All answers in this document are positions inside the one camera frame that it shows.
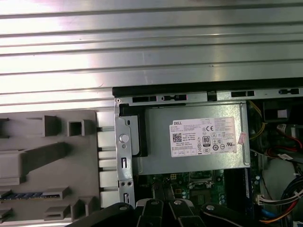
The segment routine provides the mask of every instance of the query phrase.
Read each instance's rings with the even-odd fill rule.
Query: power supply label
[[[172,157],[237,152],[233,117],[173,121],[169,132]]]

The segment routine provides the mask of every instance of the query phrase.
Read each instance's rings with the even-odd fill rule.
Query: pink sticker
[[[245,132],[241,132],[238,140],[238,144],[243,145],[245,143],[246,138],[247,138],[247,134]]]

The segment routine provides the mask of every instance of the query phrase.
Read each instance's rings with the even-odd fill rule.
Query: barcode
[[[174,134],[172,134],[172,141],[174,143],[182,142],[182,134],[181,133],[174,133]]]

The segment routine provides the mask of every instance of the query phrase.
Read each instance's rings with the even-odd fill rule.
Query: ribbed metal panel
[[[111,107],[113,86],[300,77],[302,22],[303,0],[1,0],[0,112]]]

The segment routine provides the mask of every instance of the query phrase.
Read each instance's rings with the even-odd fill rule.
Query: green circuit board
[[[207,202],[226,205],[223,171],[199,171],[186,173],[171,173],[159,175],[144,175],[139,177],[136,198],[141,199],[144,192],[150,190],[155,182],[171,183],[176,199],[187,199],[197,207]]]

